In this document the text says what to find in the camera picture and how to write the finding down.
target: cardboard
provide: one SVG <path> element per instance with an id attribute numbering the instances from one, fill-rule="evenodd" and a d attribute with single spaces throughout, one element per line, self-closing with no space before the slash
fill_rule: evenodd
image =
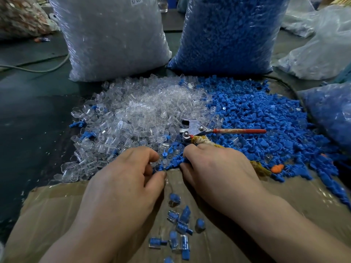
<path id="1" fill-rule="evenodd" d="M 285 183 L 269 178 L 262 183 L 271 193 L 286 199 L 306 218 L 351 246 L 351 212 L 326 190 L 318 178 L 307 181 L 294 177 Z M 87 184 L 77 182 L 44 186 L 30 192 L 7 241 L 4 262 L 38 262 L 69 229 Z M 238 225 L 210 208 L 192 188 L 185 185 L 179 170 L 168 172 L 164 195 L 144 226 L 116 253 L 114 262 L 162 263 L 169 255 L 175 262 L 181 262 L 181 255 L 172 254 L 168 246 L 161 250 L 148 248 L 150 237 L 168 239 L 169 231 L 174 227 L 166 219 L 171 209 L 168 205 L 171 192 L 181 196 L 180 208 L 189 205 L 192 212 L 190 228 L 194 228 L 197 218 L 204 218 L 207 225 L 203 233 L 194 233 L 189 237 L 191 262 L 273 262 Z"/>

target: blue plastic bag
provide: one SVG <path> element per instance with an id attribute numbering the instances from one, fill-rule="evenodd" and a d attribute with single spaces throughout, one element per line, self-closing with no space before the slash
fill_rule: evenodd
<path id="1" fill-rule="evenodd" d="M 318 124 L 351 154 L 351 82 L 307 89 L 299 95 Z"/>
<path id="2" fill-rule="evenodd" d="M 271 71 L 273 45 L 289 0 L 189 0 L 168 67 L 192 74 Z"/>

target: orange plastic part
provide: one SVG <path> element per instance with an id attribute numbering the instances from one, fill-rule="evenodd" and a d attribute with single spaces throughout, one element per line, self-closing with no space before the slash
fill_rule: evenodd
<path id="1" fill-rule="evenodd" d="M 278 174 L 278 173 L 280 173 L 283 169 L 284 169 L 284 165 L 283 165 L 283 164 L 274 165 L 274 166 L 271 168 L 271 172 L 273 172 L 274 174 Z"/>

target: hand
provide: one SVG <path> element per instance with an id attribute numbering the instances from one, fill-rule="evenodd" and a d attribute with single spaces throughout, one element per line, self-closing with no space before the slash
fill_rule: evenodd
<path id="1" fill-rule="evenodd" d="M 207 203 L 239 224 L 249 220 L 247 209 L 255 208 L 256 199 L 269 195 L 249 160 L 237 150 L 191 144 L 183 156 L 192 164 L 180 165 L 185 179 Z"/>
<path id="2" fill-rule="evenodd" d="M 150 148 L 130 148 L 90 180 L 69 231 L 84 240 L 86 251 L 99 252 L 97 262 L 111 260 L 152 212 L 166 176 L 152 175 L 150 162 L 158 159 Z"/>

